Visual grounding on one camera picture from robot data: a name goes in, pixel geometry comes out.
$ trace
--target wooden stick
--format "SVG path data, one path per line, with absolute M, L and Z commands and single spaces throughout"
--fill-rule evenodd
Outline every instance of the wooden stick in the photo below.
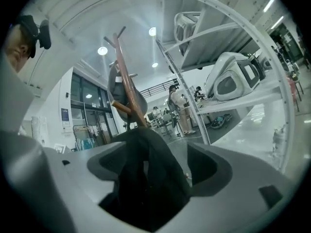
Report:
M 147 127 L 146 121 L 141 112 L 140 106 L 137 102 L 137 97 L 136 97 L 136 93 L 135 93 L 132 80 L 126 69 L 125 61 L 124 61 L 124 58 L 121 52 L 118 36 L 116 33 L 113 34 L 113 41 L 116 46 L 116 55 L 117 55 L 117 60 L 119 64 L 119 69 L 120 69 L 120 73 L 122 76 L 122 82 L 125 88 L 125 92 L 126 92 L 126 95 L 127 95 L 130 107 L 131 107 L 131 111 L 133 114 L 137 116 L 137 124 L 139 126 Z
M 132 114 L 132 111 L 131 111 L 130 108 L 124 106 L 123 104 L 121 104 L 121 103 L 119 103 L 119 102 L 117 102 L 117 101 L 115 101 L 115 100 L 113 100 L 113 101 L 111 102 L 111 106 L 115 107 L 115 108 L 118 109 L 118 110 L 121 110 L 121 111 L 127 113 L 128 115 L 131 115 L 131 114 Z

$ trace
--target shelf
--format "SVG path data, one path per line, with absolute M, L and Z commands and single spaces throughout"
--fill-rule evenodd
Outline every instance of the shelf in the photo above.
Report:
M 250 94 L 229 101 L 204 100 L 201 102 L 203 107 L 199 109 L 198 114 L 232 110 L 280 99 L 282 99 L 282 96 L 279 82 L 270 70 L 266 73 L 266 78 L 260 81 L 259 85 Z
M 188 71 L 214 63 L 223 52 L 238 52 L 250 36 L 223 13 L 206 6 L 200 13 L 193 35 L 181 43 L 189 42 L 180 66 Z

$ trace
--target sign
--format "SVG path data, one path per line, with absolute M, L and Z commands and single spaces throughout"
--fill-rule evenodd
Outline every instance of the sign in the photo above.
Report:
M 61 109 L 63 127 L 70 127 L 68 109 Z

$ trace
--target glass door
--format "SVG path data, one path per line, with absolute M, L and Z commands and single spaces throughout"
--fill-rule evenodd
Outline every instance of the glass door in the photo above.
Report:
M 100 127 L 101 127 L 101 130 L 102 130 L 103 135 L 105 137 L 106 143 L 110 143 L 111 142 L 111 135 L 109 132 L 109 128 L 107 126 L 107 122 L 106 122 L 106 119 L 104 116 L 104 112 L 97 111 L 96 113 L 98 115 L 98 121 L 100 123 Z
M 103 130 L 99 122 L 98 112 L 86 109 L 86 120 L 90 133 L 94 138 L 95 146 L 98 147 L 107 144 L 108 141 L 103 134 Z

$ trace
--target black fabric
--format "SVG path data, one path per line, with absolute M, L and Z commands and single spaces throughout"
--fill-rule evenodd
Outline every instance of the black fabric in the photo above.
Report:
M 127 160 L 119 176 L 116 200 L 104 206 L 112 215 L 154 232 L 189 201 L 190 187 L 169 147 L 156 132 L 136 128 L 113 139 L 126 142 Z M 148 175 L 144 162 L 148 161 Z

